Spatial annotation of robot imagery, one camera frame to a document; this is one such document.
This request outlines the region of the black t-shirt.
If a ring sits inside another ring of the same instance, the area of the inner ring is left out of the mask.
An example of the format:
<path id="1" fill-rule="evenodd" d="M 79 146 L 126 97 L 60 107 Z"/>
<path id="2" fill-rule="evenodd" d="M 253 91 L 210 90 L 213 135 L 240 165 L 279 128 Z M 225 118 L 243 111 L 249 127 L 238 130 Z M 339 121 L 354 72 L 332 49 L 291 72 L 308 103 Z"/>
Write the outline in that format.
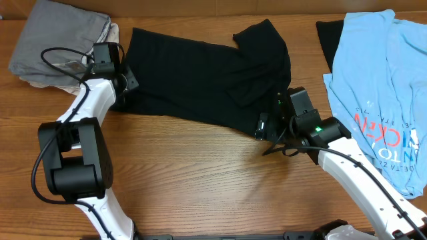
<path id="1" fill-rule="evenodd" d="M 233 36 L 236 47 L 134 29 L 126 55 L 139 87 L 114 109 L 221 125 L 254 137 L 260 113 L 278 114 L 290 56 L 269 20 Z"/>

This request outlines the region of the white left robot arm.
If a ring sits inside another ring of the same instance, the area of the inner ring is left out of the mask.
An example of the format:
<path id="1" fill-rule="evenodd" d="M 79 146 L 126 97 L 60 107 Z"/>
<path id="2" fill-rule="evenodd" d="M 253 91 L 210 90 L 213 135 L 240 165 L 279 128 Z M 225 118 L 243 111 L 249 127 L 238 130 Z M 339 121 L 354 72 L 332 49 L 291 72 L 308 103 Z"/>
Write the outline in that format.
<path id="1" fill-rule="evenodd" d="M 109 108 L 138 84 L 119 43 L 93 45 L 80 91 L 56 121 L 38 129 L 40 153 L 31 173 L 37 198 L 82 210 L 100 239 L 141 239 L 114 195 L 113 165 L 101 131 Z"/>

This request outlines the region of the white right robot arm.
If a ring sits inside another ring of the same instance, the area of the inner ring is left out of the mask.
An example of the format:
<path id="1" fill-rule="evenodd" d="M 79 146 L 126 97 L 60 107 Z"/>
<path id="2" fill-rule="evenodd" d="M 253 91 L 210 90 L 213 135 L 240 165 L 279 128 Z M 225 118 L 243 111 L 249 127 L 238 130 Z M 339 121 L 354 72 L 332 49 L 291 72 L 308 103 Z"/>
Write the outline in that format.
<path id="1" fill-rule="evenodd" d="M 278 93 L 274 109 L 277 116 L 261 113 L 256 127 L 257 139 L 278 136 L 264 154 L 307 154 L 344 188 L 374 230 L 371 235 L 334 221 L 315 230 L 313 239 L 426 238 L 426 214 L 383 178 L 339 120 L 320 117 L 303 87 Z"/>

